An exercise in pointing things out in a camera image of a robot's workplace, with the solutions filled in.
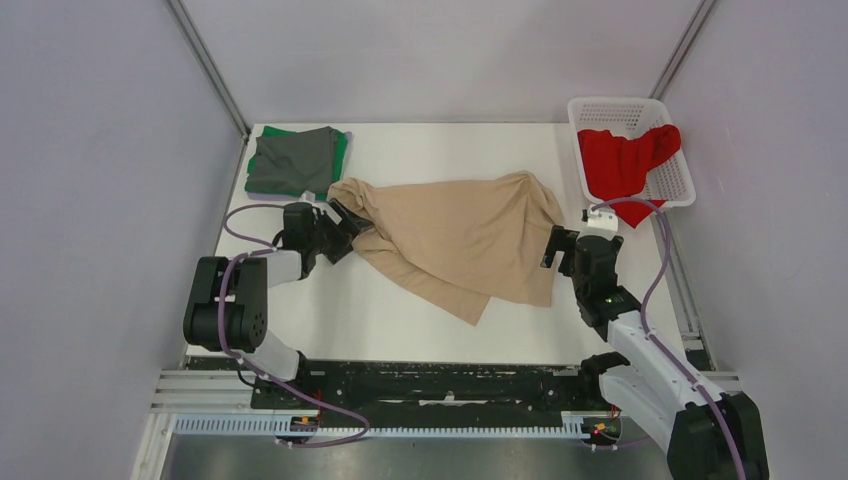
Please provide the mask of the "beige t shirt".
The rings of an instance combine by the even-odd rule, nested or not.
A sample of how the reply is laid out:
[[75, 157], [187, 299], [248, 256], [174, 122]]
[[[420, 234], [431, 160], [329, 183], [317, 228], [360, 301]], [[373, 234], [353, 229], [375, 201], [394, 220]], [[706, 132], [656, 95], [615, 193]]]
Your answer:
[[385, 187], [348, 178], [329, 197], [371, 222], [353, 242], [366, 262], [468, 324], [480, 321], [492, 298], [552, 304], [554, 274], [541, 261], [564, 216], [554, 193], [528, 171]]

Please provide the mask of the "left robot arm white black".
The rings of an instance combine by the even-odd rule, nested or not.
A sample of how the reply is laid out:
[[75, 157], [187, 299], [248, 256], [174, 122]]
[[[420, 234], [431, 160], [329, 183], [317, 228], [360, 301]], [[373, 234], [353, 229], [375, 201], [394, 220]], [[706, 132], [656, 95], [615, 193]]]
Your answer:
[[313, 379], [299, 371], [304, 356], [269, 331], [271, 288], [306, 279], [318, 257], [337, 264], [373, 223], [331, 199], [322, 209], [309, 201], [280, 206], [281, 228], [257, 249], [198, 260], [183, 319], [191, 346], [220, 352], [266, 381], [290, 407], [306, 405]]

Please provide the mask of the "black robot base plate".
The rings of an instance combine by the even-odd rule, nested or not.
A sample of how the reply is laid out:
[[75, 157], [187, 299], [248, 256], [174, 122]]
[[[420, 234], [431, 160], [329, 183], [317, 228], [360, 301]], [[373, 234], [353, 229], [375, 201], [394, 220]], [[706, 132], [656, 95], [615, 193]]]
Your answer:
[[315, 424], [400, 428], [556, 427], [563, 412], [594, 412], [620, 429], [620, 412], [577, 366], [308, 360], [293, 386], [322, 401]]

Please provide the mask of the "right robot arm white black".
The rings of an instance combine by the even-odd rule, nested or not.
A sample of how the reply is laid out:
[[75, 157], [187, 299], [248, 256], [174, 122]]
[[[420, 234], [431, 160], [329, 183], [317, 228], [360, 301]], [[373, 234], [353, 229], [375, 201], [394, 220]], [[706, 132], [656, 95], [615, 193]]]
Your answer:
[[620, 236], [555, 225], [542, 257], [570, 278], [582, 320], [612, 347], [581, 365], [580, 400], [626, 413], [665, 453], [675, 479], [767, 479], [762, 422], [745, 393], [729, 393], [673, 351], [618, 281]]

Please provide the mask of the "red t shirt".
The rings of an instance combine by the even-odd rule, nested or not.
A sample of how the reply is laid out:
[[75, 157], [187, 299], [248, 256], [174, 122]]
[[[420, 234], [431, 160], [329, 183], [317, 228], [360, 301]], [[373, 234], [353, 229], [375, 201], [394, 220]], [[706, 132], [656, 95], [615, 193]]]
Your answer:
[[680, 130], [669, 124], [636, 139], [591, 129], [578, 131], [577, 139], [589, 192], [600, 202], [642, 192], [650, 171], [669, 161], [682, 146]]

